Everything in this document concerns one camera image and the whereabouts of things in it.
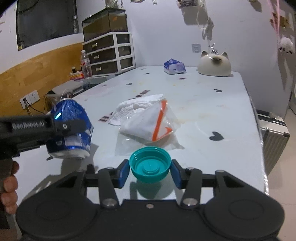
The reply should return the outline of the person's left hand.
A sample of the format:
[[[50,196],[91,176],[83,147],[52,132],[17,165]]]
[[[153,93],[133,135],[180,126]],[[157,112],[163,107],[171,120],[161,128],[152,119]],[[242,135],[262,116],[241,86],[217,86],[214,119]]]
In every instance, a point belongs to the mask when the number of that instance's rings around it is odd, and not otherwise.
[[[16,161],[13,161],[12,164],[11,174],[5,178],[4,192],[1,193],[1,202],[8,214],[15,214],[18,207],[18,195],[16,193],[16,190],[18,189],[18,181],[15,177],[15,173],[19,170],[19,164]]]

